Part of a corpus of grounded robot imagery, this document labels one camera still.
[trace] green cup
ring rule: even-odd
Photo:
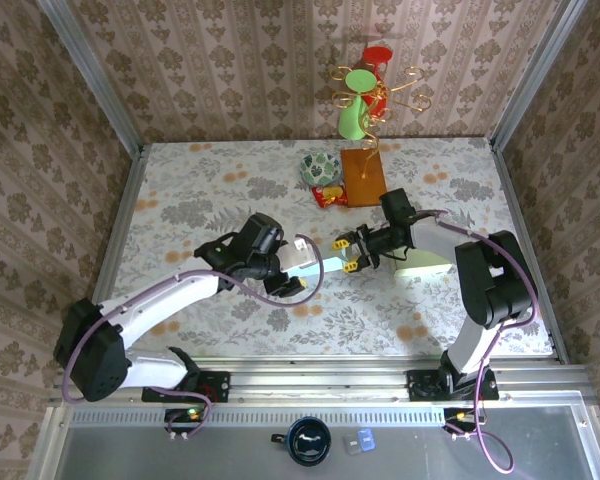
[[[345,77],[347,87],[356,93],[364,93],[373,90],[376,86],[376,76],[367,70],[353,70]],[[360,95],[353,97],[353,104],[342,110],[340,120],[338,121],[338,132],[347,140],[361,140],[366,136],[364,130],[360,128],[360,118],[367,111],[367,104]]]

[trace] gray tabletop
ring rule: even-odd
[[[570,407],[491,409],[485,426],[513,452],[516,468],[506,478],[520,480],[593,478],[577,428]],[[344,436],[357,429],[330,430],[329,456],[307,468],[295,464],[284,447],[269,442],[271,434],[284,433],[283,428],[209,427],[187,442],[171,442],[164,429],[156,427],[72,428],[56,478],[503,478],[487,463],[475,439],[452,441],[441,428],[373,428],[376,449],[355,456],[345,450]],[[505,463],[500,447],[487,442],[495,458]]]
[[[403,187],[416,208],[442,208],[481,232],[514,231],[484,139],[399,139],[381,144],[388,189]],[[287,236],[305,233],[330,244],[362,223],[380,225],[380,207],[321,209],[301,181],[308,153],[339,155],[345,140],[176,143],[152,146],[117,273],[115,294],[173,270],[197,245],[238,230],[248,216],[277,219]],[[310,279],[310,287],[315,280]],[[439,355],[455,340],[465,313],[455,269],[394,278],[378,270],[327,276],[306,306],[273,308],[235,292],[175,314],[138,346],[184,348],[192,355]],[[495,355],[552,353],[539,321],[505,334]]]

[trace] blue mug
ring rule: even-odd
[[[271,441],[284,444],[296,463],[313,467],[329,455],[331,433],[322,420],[303,417],[289,427],[286,435],[271,435]]]

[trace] small blue card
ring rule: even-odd
[[[363,452],[368,452],[376,448],[376,441],[373,438],[370,428],[363,428],[358,430],[358,440],[360,441],[360,448]]]

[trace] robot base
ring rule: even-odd
[[[231,389],[230,372],[201,371],[197,377],[195,388],[183,389],[206,395],[212,403],[227,403]],[[201,400],[179,395],[162,395],[152,388],[142,390],[142,401],[145,403],[202,403]]]
[[[450,400],[473,401],[476,380],[469,380],[456,385],[453,393],[449,392],[440,381],[439,370],[409,370],[407,372],[407,390],[411,402],[432,402]],[[485,368],[480,385],[480,396],[483,400],[499,400],[496,376],[490,368]]]

